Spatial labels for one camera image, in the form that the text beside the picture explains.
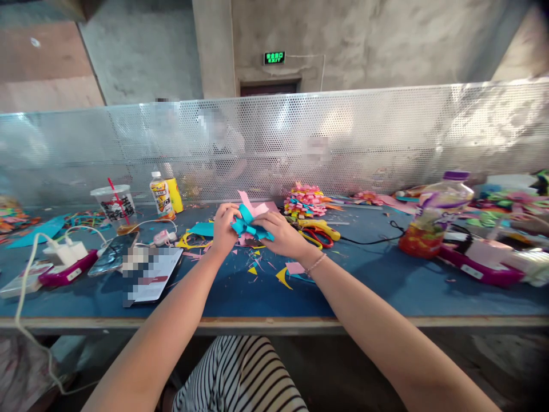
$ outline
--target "purple bottle cap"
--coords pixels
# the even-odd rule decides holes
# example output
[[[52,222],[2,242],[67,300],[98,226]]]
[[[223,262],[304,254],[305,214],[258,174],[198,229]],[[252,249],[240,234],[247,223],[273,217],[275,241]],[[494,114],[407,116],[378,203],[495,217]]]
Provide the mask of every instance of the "purple bottle cap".
[[[445,171],[443,179],[444,180],[456,180],[456,181],[464,181],[467,180],[470,173],[465,171]]]

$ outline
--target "pink device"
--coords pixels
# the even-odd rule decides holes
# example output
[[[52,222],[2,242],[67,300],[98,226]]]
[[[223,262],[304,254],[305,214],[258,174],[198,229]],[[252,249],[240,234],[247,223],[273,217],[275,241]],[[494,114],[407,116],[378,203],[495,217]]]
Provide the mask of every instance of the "pink device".
[[[482,283],[505,287],[520,282],[524,277],[523,272],[504,264],[492,267],[481,265],[456,252],[454,248],[455,245],[443,243],[437,258],[464,271]]]
[[[81,273],[87,271],[97,260],[97,249],[91,249],[86,257],[83,257],[68,268],[53,267],[38,277],[38,281],[44,286],[65,286],[71,284]]]

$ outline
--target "metal mesh partition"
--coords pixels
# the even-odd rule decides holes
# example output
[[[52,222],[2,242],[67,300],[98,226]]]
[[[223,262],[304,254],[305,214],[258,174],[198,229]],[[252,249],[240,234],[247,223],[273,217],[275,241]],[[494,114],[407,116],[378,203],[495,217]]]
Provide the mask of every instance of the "metal mesh partition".
[[[188,200],[396,189],[461,168],[531,172],[549,156],[549,80],[165,102],[0,116],[0,176],[24,205],[89,204],[150,172]]]

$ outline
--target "plastic cup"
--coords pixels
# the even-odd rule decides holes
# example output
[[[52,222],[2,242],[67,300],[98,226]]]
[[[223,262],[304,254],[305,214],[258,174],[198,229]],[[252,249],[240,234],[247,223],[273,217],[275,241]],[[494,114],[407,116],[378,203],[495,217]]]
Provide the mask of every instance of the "plastic cup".
[[[116,185],[114,190],[107,186],[92,190],[90,195],[96,197],[118,236],[139,230],[138,227],[136,228],[137,214],[130,193],[130,185]]]

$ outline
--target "exit sign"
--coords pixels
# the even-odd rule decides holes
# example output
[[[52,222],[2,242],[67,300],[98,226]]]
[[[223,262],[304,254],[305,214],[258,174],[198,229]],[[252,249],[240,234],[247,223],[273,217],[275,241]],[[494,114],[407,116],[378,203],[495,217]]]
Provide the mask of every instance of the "exit sign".
[[[270,51],[263,54],[263,64],[283,64],[286,59],[285,51]]]

